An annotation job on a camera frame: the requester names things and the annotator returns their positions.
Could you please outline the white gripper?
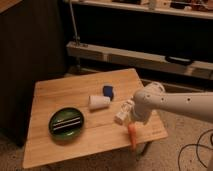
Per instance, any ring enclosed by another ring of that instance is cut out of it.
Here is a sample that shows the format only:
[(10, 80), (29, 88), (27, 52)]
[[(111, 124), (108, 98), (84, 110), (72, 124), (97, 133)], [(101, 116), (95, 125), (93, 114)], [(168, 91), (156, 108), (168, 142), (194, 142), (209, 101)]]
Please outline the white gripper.
[(151, 107), (142, 102), (131, 101), (132, 110), (131, 117), (134, 121), (146, 124), (151, 116)]

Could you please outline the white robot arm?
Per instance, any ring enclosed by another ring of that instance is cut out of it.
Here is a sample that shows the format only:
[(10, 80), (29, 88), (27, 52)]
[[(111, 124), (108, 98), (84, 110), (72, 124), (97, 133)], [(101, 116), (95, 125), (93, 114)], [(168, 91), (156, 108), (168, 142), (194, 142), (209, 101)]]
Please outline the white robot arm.
[(137, 90), (132, 98), (132, 117), (146, 123), (153, 110), (174, 112), (213, 123), (213, 92), (168, 93), (159, 82)]

